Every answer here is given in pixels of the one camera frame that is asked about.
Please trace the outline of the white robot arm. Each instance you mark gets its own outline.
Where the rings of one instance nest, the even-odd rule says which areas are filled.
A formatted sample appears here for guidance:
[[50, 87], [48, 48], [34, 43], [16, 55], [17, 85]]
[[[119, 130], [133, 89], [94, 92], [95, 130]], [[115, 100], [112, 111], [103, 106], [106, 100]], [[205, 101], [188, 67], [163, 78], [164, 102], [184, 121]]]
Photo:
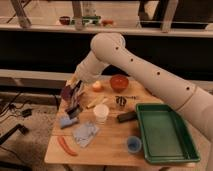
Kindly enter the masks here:
[[141, 83], [211, 142], [206, 171], [213, 171], [213, 95], [132, 54], [125, 48], [125, 39], [119, 33], [98, 33], [92, 38], [90, 52], [77, 65], [70, 83], [93, 83], [109, 65]]

